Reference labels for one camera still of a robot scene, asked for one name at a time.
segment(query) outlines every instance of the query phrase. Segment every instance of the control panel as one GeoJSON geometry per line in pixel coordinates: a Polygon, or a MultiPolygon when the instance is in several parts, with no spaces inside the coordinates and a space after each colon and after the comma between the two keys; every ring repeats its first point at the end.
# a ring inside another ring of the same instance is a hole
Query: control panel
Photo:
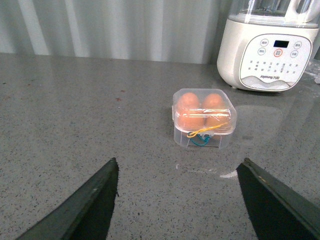
{"type": "Polygon", "coordinates": [[[240,81],[252,89],[288,89],[301,78],[311,50],[311,42],[302,36],[259,35],[244,51],[240,81]]]}

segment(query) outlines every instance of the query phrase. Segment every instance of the plastic egg container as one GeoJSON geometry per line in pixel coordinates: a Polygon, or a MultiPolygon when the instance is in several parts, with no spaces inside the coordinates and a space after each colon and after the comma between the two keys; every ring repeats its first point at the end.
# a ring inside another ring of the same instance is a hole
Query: plastic egg container
{"type": "Polygon", "coordinates": [[[177,144],[225,148],[236,127],[237,112],[220,89],[183,88],[173,95],[172,120],[177,144]]]}

